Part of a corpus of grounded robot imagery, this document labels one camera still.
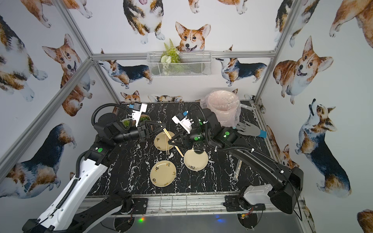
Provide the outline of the clear wrapper scrap by bin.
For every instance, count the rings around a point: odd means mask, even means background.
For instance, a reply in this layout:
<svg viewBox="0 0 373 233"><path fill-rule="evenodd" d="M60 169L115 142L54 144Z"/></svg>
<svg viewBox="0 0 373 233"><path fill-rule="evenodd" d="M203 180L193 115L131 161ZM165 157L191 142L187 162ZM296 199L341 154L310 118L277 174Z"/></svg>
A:
<svg viewBox="0 0 373 233"><path fill-rule="evenodd" d="M253 107L248 106L248 105L245 105L245 104L240 104L240 107L241 107L241 108L244 108L244 109L247 109L247 110L250 110L250 111L254 111L254 108L253 108Z"/></svg>

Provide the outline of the aluminium front rail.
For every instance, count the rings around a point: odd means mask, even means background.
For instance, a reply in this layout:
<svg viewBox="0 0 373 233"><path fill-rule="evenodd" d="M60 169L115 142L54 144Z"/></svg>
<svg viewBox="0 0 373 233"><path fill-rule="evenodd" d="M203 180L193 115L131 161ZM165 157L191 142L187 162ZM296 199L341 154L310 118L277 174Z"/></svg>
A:
<svg viewBox="0 0 373 233"><path fill-rule="evenodd" d="M144 215L133 216L192 216L192 215L223 215L241 213L282 213L273 204L265 204L264 211L228 212L223 206L224 197L238 195L238 192L212 193L163 193L163 194L133 194L132 198L148 198L147 212Z"/></svg>

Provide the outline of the cream plate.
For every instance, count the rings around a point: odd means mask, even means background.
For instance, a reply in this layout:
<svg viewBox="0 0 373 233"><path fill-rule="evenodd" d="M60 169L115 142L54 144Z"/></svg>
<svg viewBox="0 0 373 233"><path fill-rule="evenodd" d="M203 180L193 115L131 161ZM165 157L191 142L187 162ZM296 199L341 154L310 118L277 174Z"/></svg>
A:
<svg viewBox="0 0 373 233"><path fill-rule="evenodd" d="M154 138L154 146L160 150L160 151L166 151L165 147L165 132L159 133L155 138Z"/></svg>
<svg viewBox="0 0 373 233"><path fill-rule="evenodd" d="M171 161L157 162L151 169L150 180L157 187L165 187L176 178L176 167Z"/></svg>

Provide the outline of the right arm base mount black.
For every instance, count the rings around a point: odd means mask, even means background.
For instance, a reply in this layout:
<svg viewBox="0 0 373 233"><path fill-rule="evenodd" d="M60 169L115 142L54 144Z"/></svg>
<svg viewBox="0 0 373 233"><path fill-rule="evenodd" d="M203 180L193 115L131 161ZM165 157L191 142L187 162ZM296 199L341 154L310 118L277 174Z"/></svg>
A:
<svg viewBox="0 0 373 233"><path fill-rule="evenodd" d="M227 195L224 197L223 206L228 212L238 211L264 211L266 207L264 204L249 204L243 197L238 195Z"/></svg>

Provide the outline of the cream plate upper left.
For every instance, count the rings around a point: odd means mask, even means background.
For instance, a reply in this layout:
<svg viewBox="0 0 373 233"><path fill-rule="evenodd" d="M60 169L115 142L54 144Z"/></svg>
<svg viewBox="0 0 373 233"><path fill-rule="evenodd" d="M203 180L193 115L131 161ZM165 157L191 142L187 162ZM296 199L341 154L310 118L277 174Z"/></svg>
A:
<svg viewBox="0 0 373 233"><path fill-rule="evenodd" d="M160 151L166 151L165 147L165 132L159 133L155 138L154 138L154 146L160 150Z"/></svg>

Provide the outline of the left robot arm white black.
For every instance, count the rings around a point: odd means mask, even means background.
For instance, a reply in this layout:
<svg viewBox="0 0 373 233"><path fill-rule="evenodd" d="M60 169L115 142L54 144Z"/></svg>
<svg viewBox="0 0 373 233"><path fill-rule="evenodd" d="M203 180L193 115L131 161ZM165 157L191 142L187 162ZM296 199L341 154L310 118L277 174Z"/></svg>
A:
<svg viewBox="0 0 373 233"><path fill-rule="evenodd" d="M97 114L107 107L117 107L131 114L125 127L114 113ZM91 124L97 132L92 146L79 155L73 179L64 188L56 200L37 219L29 219L23 225L25 233L86 233L108 216L120 212L129 214L134 210L132 195L123 190L116 190L109 197L95 206L78 213L77 210L96 181L108 169L107 164L121 150L124 142L150 139L161 133L166 125L157 121L139 120L146 112L147 104L134 103L123 106L107 103L98 107L92 114Z"/></svg>

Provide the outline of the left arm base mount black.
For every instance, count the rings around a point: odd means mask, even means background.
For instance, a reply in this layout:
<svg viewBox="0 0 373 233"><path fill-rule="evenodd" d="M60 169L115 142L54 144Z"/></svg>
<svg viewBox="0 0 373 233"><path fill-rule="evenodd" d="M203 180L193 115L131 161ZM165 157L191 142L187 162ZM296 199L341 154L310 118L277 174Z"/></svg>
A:
<svg viewBox="0 0 373 233"><path fill-rule="evenodd" d="M121 209L114 215L144 215L147 212L148 198L132 198L132 206L129 209Z"/></svg>

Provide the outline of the white bin with plastic bag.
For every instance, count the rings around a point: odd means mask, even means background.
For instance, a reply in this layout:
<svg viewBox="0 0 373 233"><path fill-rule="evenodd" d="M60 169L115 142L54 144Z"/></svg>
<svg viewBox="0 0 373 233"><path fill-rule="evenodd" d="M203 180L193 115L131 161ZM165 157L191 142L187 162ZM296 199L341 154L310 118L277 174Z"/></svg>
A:
<svg viewBox="0 0 373 233"><path fill-rule="evenodd" d="M240 99L233 93L226 90L216 90L200 100L202 108L213 112L218 122L224 127L236 127L240 122Z"/></svg>

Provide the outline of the green fern white flower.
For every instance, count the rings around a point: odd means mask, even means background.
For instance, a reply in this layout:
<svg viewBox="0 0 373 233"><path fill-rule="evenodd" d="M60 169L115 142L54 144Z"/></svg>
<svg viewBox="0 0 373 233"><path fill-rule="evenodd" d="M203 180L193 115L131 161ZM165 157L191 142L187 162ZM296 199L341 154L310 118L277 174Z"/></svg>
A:
<svg viewBox="0 0 373 233"><path fill-rule="evenodd" d="M169 40L169 45L164 43L165 51L161 55L160 63L163 65L165 71L169 71L171 63L181 63L179 53L180 51L174 45L172 40Z"/></svg>

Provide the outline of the grey glove blue cuff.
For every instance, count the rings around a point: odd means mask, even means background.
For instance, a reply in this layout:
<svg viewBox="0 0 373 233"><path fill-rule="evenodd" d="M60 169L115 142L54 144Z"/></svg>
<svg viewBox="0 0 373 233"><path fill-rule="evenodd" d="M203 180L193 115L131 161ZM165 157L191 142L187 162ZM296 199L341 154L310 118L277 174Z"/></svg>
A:
<svg viewBox="0 0 373 233"><path fill-rule="evenodd" d="M261 137L266 138L267 132L260 130L257 126L245 121L245 122L239 122L236 126L236 129L238 130L238 133L243 136L255 136L255 137Z"/></svg>

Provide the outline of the tan pot green plant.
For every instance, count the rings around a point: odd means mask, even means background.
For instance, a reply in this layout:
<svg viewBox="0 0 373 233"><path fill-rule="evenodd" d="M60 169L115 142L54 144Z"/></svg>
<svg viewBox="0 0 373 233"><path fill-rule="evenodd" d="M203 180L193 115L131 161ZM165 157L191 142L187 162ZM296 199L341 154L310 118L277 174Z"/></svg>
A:
<svg viewBox="0 0 373 233"><path fill-rule="evenodd" d="M150 116L145 115L145 114L142 114L142 115L140 116L139 123L144 122L144 121L147 121L147 120L151 121Z"/></svg>

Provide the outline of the cream plate front left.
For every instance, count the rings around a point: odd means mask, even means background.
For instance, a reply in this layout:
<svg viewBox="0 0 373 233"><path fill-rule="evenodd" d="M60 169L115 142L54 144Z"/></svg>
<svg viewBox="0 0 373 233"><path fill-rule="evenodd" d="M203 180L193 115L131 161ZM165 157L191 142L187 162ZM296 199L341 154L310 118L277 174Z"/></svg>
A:
<svg viewBox="0 0 373 233"><path fill-rule="evenodd" d="M165 187L176 178L176 167L171 161L157 162L151 169L150 180L157 187Z"/></svg>

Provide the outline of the cream plate chipped right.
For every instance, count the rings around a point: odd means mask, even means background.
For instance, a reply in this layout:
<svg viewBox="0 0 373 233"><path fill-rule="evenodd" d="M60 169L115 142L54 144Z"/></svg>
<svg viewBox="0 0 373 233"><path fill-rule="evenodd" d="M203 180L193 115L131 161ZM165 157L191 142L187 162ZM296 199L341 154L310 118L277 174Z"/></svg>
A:
<svg viewBox="0 0 373 233"><path fill-rule="evenodd" d="M208 154L205 150L188 150L184 155L184 164L192 171L203 170L208 164Z"/></svg>

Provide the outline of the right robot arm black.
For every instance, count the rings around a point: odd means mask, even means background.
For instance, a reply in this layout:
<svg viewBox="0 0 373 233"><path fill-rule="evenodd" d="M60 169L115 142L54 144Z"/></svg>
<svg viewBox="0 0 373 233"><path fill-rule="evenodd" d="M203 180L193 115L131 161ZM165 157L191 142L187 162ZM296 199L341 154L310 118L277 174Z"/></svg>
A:
<svg viewBox="0 0 373 233"><path fill-rule="evenodd" d="M249 145L243 136L244 127L224 127L215 113L196 103L172 118L183 127L169 140L171 145L192 149L195 145L208 145L215 151L225 151L254 168L268 182L265 185L244 187L237 196L239 208L253 210L256 205L274 205L286 214L299 207L303 190L303 171L282 165Z"/></svg>

